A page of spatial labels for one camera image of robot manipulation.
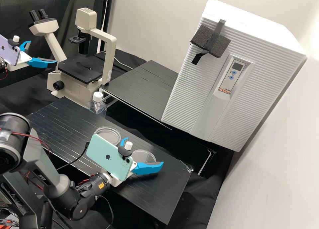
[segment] petri dish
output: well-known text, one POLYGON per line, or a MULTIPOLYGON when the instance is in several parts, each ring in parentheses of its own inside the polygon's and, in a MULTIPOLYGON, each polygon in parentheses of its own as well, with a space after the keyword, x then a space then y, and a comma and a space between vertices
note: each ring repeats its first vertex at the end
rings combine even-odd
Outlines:
POLYGON ((118 146, 121 141, 120 132, 112 127, 100 127, 94 133, 98 134, 115 146, 118 146))
POLYGON ((138 149, 133 151, 132 157, 133 157, 133 160, 137 163, 138 162, 142 162, 142 163, 156 162, 155 156, 151 152, 143 150, 143 149, 138 149))

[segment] ribbed white panel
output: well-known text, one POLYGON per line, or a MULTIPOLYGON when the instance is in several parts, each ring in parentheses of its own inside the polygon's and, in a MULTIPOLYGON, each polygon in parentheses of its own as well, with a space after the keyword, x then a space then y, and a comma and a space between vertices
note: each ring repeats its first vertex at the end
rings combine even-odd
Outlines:
MULTIPOLYGON (((198 27, 201 24, 212 29, 217 25, 203 17, 198 27)), ((206 54, 193 65, 191 61, 202 49, 189 47, 162 121, 190 132, 227 56, 246 59, 255 66, 236 98, 230 100, 211 138, 216 144, 239 151, 306 56, 227 25, 221 34, 231 40, 221 58, 206 54)))

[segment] incubator control panel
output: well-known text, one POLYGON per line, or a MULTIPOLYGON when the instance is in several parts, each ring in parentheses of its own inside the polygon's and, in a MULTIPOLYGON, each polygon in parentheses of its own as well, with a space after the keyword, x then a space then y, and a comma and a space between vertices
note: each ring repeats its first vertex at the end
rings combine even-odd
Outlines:
POLYGON ((246 63, 233 60, 218 90, 230 94, 245 66, 246 63))

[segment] microscope focus knob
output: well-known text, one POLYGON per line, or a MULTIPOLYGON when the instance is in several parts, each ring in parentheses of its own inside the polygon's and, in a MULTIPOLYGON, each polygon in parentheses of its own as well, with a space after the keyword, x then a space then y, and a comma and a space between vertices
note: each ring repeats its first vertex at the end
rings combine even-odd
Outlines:
POLYGON ((62 90, 64 88, 63 81, 56 81, 53 83, 53 88, 57 91, 62 90))

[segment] black tabletop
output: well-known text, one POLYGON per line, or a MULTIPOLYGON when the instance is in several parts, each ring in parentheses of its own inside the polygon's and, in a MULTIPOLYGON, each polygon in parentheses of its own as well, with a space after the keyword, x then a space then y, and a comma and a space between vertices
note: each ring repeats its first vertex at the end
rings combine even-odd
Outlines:
POLYGON ((101 88, 160 122, 178 73, 148 61, 101 88))
MULTIPOLYGON (((132 175, 112 190, 159 221, 168 224, 191 174, 183 162, 67 98, 59 99, 27 118, 39 137, 51 146, 53 153, 66 162, 80 155, 86 141, 90 140, 94 131, 101 126, 117 128, 122 138, 129 137, 133 142, 133 150, 148 150, 155 155, 157 161, 164 161, 159 173, 148 176, 132 175)), ((86 156, 73 166, 87 175, 100 171, 100 167, 86 156)))

